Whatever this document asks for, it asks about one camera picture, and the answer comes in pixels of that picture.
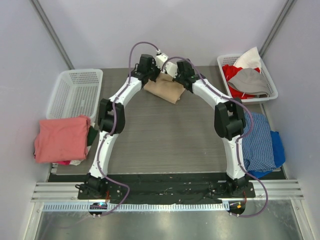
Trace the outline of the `beige t-shirt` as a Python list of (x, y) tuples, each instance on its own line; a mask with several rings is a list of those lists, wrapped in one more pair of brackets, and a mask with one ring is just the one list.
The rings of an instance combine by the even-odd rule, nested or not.
[(183, 85), (165, 73), (160, 73), (155, 81), (149, 79), (143, 89), (172, 104), (176, 104), (185, 91)]

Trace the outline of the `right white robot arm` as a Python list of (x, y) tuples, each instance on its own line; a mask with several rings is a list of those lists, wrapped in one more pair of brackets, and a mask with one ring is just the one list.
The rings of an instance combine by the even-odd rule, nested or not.
[(231, 98), (214, 87), (194, 68), (189, 59), (178, 59), (174, 80), (201, 97), (214, 110), (214, 129), (222, 139), (227, 162), (225, 190), (230, 197), (236, 198), (249, 185), (242, 150), (246, 108), (240, 99)]

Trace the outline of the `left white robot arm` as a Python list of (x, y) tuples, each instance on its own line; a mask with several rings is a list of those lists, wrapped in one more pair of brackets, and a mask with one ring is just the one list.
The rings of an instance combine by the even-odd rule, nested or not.
[(150, 80), (160, 73), (156, 60), (150, 54), (142, 54), (121, 88), (110, 98), (99, 103), (99, 138), (93, 163), (84, 183), (77, 185), (79, 199), (102, 199), (107, 193), (106, 176), (114, 144), (125, 128), (125, 107)]

